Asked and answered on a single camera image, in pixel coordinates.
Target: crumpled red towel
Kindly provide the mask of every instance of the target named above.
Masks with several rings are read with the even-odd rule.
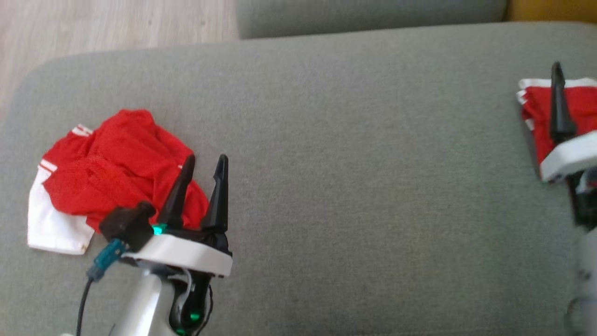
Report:
[[[553,151],[549,136],[551,114],[551,80],[520,80],[518,101],[522,118],[533,133],[539,164]],[[577,135],[597,130],[597,81],[591,78],[566,80],[564,88],[570,116],[576,123]]]
[[[79,128],[81,132],[70,132],[44,155],[57,167],[43,183],[53,206],[86,216],[87,224],[99,232],[100,221],[114,207],[134,207],[146,200],[158,211],[151,219],[154,224],[192,151],[145,110],[121,110],[93,132]],[[192,181],[184,204],[184,226],[198,228],[207,207],[205,194]]]

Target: wire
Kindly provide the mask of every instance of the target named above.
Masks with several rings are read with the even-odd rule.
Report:
[[[79,305],[79,316],[76,320],[76,336],[81,336],[81,328],[83,327],[83,311],[85,310],[85,302],[87,301],[87,294],[89,294],[89,288],[93,283],[92,278],[87,279],[85,289],[83,290],[83,296],[81,297],[81,303]]]
[[[210,290],[210,309],[207,311],[205,321],[203,321],[203,324],[199,327],[199,329],[197,329],[195,336],[198,336],[199,333],[201,333],[201,331],[203,330],[203,328],[205,328],[207,322],[210,321],[211,312],[214,310],[214,291],[211,290],[211,285],[208,287],[208,289]]]

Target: red towel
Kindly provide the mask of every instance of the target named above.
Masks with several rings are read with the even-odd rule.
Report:
[[[551,114],[551,80],[525,79],[518,100],[522,104],[522,118],[533,133],[539,164],[553,150],[549,136]],[[564,88],[570,116],[576,123],[577,135],[597,130],[597,81],[590,78],[568,80]]]
[[[60,212],[87,217],[99,232],[99,222],[116,206],[153,204],[158,213],[192,151],[155,124],[149,111],[122,110],[95,131],[79,126],[44,155],[56,171],[43,183]],[[208,200],[192,181],[187,189],[183,222],[198,228]]]

